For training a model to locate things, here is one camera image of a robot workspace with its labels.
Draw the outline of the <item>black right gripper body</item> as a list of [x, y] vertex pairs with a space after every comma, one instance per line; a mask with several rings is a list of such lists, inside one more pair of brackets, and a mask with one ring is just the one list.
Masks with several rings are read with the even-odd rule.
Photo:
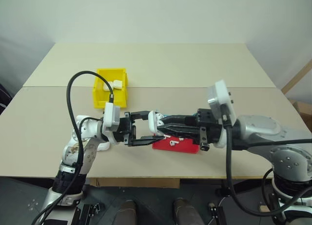
[[213, 116], [210, 109], [199, 108], [195, 115], [196, 126], [199, 128], [199, 148], [208, 151], [210, 144], [220, 139], [222, 125]]

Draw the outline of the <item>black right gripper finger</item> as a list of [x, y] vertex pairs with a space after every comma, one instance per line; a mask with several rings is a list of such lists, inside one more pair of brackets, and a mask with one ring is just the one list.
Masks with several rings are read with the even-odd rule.
[[158, 131], [165, 135], [179, 138], [197, 138], [199, 137], [199, 128], [179, 124], [165, 124], [157, 127]]
[[177, 123], [186, 126], [197, 126], [196, 116], [194, 115], [169, 115], [162, 118], [164, 124]]

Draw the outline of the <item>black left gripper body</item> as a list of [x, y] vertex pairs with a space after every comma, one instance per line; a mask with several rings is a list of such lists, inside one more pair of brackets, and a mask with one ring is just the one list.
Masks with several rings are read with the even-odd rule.
[[113, 136], [117, 143], [124, 143], [128, 146], [134, 146], [136, 139], [135, 114], [125, 112], [125, 117], [120, 118], [117, 131], [113, 132]]

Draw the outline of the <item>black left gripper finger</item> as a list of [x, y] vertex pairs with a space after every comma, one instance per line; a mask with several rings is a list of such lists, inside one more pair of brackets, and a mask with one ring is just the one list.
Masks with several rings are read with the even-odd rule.
[[148, 120], [150, 111], [138, 111], [138, 112], [132, 112], [131, 113], [131, 119], [134, 120]]
[[164, 136], [143, 136], [140, 139], [130, 139], [128, 141], [128, 146], [146, 146], [163, 140]]

